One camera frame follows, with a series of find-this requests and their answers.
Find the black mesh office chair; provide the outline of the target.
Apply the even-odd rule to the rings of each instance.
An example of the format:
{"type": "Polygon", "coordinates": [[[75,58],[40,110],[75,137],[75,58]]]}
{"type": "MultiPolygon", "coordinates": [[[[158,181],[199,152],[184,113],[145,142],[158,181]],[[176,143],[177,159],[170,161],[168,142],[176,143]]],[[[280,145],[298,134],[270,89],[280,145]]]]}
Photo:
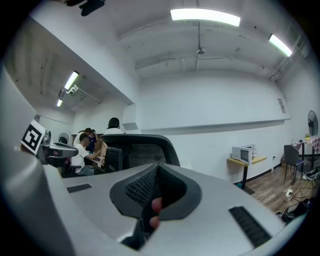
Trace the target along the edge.
{"type": "Polygon", "coordinates": [[[180,161],[171,141],[156,134],[107,134],[102,141],[107,149],[105,173],[113,173],[145,164],[170,164],[180,166],[180,161]]]}

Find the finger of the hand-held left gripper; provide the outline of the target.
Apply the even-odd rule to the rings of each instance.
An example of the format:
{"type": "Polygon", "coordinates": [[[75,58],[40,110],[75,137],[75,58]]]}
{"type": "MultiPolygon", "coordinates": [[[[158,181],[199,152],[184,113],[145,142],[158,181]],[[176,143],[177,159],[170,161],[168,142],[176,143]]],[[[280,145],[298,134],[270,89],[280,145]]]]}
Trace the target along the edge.
{"type": "Polygon", "coordinates": [[[79,150],[62,142],[52,141],[47,148],[47,157],[75,157],[79,150]]]}

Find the table with patterned cloth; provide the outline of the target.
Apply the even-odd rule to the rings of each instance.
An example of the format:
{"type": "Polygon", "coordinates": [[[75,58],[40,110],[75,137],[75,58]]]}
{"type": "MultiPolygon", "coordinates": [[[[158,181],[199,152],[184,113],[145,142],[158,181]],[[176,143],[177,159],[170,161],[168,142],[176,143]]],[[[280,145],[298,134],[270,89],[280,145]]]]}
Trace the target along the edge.
{"type": "Polygon", "coordinates": [[[291,145],[298,150],[299,156],[302,159],[306,157],[315,158],[320,156],[320,136],[310,136],[303,139],[293,139],[291,145]],[[311,153],[306,153],[306,148],[311,147],[311,153]]]}

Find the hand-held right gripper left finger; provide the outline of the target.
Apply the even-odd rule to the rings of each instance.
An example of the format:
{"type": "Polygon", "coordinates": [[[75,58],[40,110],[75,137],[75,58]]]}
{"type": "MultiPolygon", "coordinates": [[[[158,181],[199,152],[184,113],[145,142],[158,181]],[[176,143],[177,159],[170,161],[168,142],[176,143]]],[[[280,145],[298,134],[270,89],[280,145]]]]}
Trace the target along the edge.
{"type": "Polygon", "coordinates": [[[115,183],[144,175],[154,167],[145,164],[109,174],[62,179],[55,167],[46,165],[45,208],[53,216],[42,236],[45,248],[55,256],[160,256],[155,236],[139,250],[122,243],[134,235],[138,219],[122,215],[110,199],[115,183]]]}

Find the yellow wooden side table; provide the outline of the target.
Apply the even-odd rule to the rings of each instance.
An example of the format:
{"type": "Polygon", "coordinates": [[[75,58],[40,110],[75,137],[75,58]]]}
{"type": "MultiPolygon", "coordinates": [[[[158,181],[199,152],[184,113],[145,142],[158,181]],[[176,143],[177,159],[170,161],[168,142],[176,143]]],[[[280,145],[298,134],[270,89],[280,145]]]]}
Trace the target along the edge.
{"type": "MultiPolygon", "coordinates": [[[[265,161],[266,159],[267,159],[266,156],[256,156],[252,159],[251,164],[252,165],[257,164],[257,163],[265,161]]],[[[247,187],[247,185],[246,185],[249,164],[241,162],[240,160],[237,160],[234,158],[228,158],[227,162],[243,167],[243,177],[242,177],[242,181],[241,181],[241,189],[244,190],[245,192],[247,192],[249,195],[254,194],[255,192],[252,189],[250,189],[249,187],[247,187]]]]}

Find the white ceiling fan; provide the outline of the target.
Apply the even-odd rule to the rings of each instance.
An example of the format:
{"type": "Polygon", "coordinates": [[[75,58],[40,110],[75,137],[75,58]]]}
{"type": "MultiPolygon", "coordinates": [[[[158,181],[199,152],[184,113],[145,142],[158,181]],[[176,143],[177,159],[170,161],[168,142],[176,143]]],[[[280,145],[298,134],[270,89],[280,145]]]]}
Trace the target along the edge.
{"type": "Polygon", "coordinates": [[[226,56],[218,49],[218,35],[214,28],[222,25],[202,21],[184,23],[186,27],[178,33],[179,43],[175,58],[181,62],[186,60],[219,60],[226,56]]]}

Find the grey sneaker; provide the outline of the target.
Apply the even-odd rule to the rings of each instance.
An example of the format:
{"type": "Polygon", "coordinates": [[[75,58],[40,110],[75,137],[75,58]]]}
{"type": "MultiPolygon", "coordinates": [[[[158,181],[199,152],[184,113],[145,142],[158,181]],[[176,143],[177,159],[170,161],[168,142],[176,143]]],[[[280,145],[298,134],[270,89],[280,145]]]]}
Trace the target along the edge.
{"type": "Polygon", "coordinates": [[[320,166],[310,170],[309,172],[303,172],[302,180],[316,181],[320,179],[320,166]]]}

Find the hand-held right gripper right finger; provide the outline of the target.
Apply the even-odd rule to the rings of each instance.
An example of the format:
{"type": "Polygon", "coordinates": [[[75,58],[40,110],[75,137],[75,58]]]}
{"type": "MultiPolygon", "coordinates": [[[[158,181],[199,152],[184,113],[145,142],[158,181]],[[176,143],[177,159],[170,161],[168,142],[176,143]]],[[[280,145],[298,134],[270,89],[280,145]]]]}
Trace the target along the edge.
{"type": "Polygon", "coordinates": [[[184,219],[161,221],[140,249],[147,256],[239,256],[254,249],[229,209],[243,206],[271,237],[284,223],[236,185],[210,175],[173,166],[201,188],[199,205],[184,219]]]}

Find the white microwave oven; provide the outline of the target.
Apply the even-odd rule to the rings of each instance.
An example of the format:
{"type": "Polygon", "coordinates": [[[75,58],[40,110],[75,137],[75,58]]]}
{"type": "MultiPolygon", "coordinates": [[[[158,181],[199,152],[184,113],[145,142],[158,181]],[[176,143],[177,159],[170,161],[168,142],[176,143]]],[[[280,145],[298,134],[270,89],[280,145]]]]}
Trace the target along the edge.
{"type": "Polygon", "coordinates": [[[257,156],[256,144],[250,144],[242,147],[232,147],[231,157],[247,165],[251,165],[253,158],[257,156]]]}

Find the grey chair with blue seat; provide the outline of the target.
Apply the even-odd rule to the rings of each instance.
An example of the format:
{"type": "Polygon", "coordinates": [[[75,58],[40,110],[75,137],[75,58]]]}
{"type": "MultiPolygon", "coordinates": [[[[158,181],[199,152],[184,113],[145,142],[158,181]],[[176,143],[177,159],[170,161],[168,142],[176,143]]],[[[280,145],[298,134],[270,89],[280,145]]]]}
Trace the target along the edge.
{"type": "Polygon", "coordinates": [[[286,181],[287,171],[289,166],[293,167],[293,180],[292,185],[295,184],[298,167],[301,169],[301,177],[303,177],[304,160],[299,159],[299,151],[292,145],[284,145],[284,162],[285,162],[285,174],[284,182],[286,181]]]}

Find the white ceiling fixture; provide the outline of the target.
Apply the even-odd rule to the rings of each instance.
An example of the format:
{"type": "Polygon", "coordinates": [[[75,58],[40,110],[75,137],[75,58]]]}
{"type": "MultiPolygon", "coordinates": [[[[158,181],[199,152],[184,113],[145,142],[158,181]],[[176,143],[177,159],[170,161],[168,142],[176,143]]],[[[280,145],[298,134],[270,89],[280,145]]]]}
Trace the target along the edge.
{"type": "Polygon", "coordinates": [[[63,98],[65,94],[73,94],[75,93],[79,88],[74,84],[72,87],[70,87],[69,89],[66,89],[66,88],[62,88],[60,91],[59,91],[59,97],[63,98]]]}

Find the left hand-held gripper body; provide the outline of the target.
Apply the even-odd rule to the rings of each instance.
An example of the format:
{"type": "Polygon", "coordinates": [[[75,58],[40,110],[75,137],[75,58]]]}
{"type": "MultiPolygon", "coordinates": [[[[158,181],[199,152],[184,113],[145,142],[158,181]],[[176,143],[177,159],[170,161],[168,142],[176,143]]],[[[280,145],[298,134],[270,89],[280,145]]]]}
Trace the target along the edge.
{"type": "Polygon", "coordinates": [[[31,121],[20,142],[20,150],[35,156],[44,165],[63,165],[62,151],[57,141],[52,140],[51,132],[35,119],[31,121]]]}

